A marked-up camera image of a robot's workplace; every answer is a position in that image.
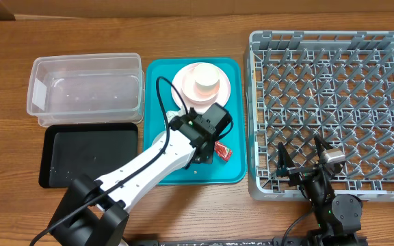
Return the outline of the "white napkin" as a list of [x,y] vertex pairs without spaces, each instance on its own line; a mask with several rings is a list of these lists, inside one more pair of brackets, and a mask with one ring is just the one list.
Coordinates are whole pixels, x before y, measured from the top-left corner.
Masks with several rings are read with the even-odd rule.
[[175,117],[180,117],[185,114],[186,114],[186,108],[184,106],[182,106],[178,111],[171,110],[166,112],[168,122],[171,122],[172,119]]

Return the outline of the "black plastic tray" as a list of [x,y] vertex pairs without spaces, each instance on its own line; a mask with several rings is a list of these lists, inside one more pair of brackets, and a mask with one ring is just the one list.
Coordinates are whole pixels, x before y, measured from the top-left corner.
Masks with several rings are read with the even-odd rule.
[[65,124],[46,129],[38,183],[66,188],[83,174],[96,179],[137,156],[134,123]]

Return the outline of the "clear plastic bin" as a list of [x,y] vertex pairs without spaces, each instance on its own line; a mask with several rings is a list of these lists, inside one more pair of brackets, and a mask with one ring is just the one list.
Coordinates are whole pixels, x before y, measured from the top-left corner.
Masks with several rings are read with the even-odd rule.
[[26,111],[39,125],[139,123],[144,116],[144,73],[137,53],[37,58]]

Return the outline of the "white small bowl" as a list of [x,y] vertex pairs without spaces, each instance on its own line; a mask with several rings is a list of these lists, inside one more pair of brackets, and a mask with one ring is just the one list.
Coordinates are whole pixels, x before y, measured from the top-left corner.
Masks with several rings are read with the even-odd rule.
[[152,142],[152,146],[158,147],[159,149],[161,149],[164,145],[164,142],[166,140],[166,131],[162,131],[160,132],[160,134],[158,134],[155,139]]

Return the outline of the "cream plastic cup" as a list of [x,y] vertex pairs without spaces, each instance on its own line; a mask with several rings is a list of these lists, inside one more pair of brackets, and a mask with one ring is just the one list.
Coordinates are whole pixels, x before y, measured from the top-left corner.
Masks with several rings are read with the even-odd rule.
[[192,75],[200,94],[217,94],[220,85],[220,72],[217,66],[209,63],[198,64]]

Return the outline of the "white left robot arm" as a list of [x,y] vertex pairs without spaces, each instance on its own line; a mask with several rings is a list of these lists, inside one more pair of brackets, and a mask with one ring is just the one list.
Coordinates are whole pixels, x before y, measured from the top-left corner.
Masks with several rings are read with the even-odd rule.
[[160,181],[191,163],[211,163],[216,141],[232,124],[217,103],[203,114],[173,117],[162,136],[117,170],[73,181],[47,228],[61,245],[119,245],[131,209]]

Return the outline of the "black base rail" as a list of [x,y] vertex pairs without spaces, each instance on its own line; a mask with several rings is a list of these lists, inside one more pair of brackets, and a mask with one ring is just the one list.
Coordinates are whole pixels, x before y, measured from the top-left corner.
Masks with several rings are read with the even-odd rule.
[[156,241],[138,240],[127,241],[123,245],[129,246],[304,246],[308,245],[306,239],[301,237],[289,237],[282,244],[282,237],[274,237],[267,240],[242,240],[242,241]]

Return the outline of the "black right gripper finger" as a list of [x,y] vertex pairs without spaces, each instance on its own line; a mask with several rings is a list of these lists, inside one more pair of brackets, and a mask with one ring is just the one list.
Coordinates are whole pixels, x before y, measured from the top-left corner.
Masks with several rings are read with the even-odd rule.
[[276,175],[280,177],[286,177],[290,175],[290,170],[293,169],[295,165],[290,157],[287,149],[282,142],[278,143],[278,162]]
[[317,155],[320,163],[330,163],[333,158],[333,147],[330,146],[322,137],[319,135],[314,136],[315,146],[317,149]]

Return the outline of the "red snack wrapper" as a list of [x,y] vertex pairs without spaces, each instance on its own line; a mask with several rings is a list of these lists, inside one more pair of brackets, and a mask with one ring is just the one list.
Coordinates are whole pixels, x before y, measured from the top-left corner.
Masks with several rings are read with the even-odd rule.
[[220,141],[215,142],[214,151],[225,162],[229,161],[233,153],[233,151],[230,148],[225,146]]

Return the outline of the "pink bowl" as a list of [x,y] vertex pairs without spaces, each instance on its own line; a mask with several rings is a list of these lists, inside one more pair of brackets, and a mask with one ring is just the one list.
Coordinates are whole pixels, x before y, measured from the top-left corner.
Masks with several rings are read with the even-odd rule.
[[188,70],[185,73],[185,77],[181,89],[184,95],[186,95],[191,101],[198,104],[202,104],[203,102],[212,100],[218,95],[218,92],[220,90],[220,85],[217,94],[212,94],[208,96],[200,94],[199,91],[197,90],[196,83],[192,75],[194,68]]

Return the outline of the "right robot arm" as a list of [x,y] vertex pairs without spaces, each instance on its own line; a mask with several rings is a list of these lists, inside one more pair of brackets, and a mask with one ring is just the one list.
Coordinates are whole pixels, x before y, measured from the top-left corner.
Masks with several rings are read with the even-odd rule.
[[[350,194],[337,195],[330,181],[345,165],[345,155],[339,148],[333,148],[322,137],[314,136],[319,157],[311,166],[296,167],[283,143],[278,144],[276,175],[288,177],[289,186],[298,186],[311,209],[296,219],[285,231],[281,245],[367,245],[367,239],[357,236],[361,230],[360,218],[363,202]],[[301,220],[314,214],[318,228],[309,230],[300,242],[290,242],[289,233]]]

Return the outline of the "grey dishwasher rack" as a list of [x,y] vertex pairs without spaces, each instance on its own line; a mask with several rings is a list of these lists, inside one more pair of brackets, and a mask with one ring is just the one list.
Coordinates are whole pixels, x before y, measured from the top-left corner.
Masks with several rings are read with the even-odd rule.
[[244,61],[251,197],[301,200],[277,145],[308,167],[319,135],[347,159],[337,193],[394,202],[394,31],[253,31]]

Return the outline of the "pink plate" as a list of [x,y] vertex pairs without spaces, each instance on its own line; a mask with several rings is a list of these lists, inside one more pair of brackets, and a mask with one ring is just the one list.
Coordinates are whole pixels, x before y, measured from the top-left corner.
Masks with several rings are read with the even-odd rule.
[[198,113],[204,113],[213,103],[218,103],[221,106],[225,106],[226,103],[228,102],[230,95],[231,95],[231,82],[229,81],[227,75],[225,72],[223,72],[220,68],[218,68],[220,72],[220,90],[218,92],[218,95],[213,98],[212,100],[209,100],[207,102],[203,102],[202,104],[195,103],[191,101],[186,95],[184,95],[181,87],[184,81],[185,73],[196,67],[198,64],[201,63],[206,63],[206,62],[196,62],[192,63],[189,65],[186,65],[182,69],[180,69],[176,75],[173,78],[173,86],[177,89],[178,93],[175,92],[174,89],[172,89],[172,97],[174,102],[177,104],[179,108],[183,106],[183,103],[180,99],[180,97],[183,99],[183,102],[185,103],[185,106],[187,109],[190,107],[193,107]]

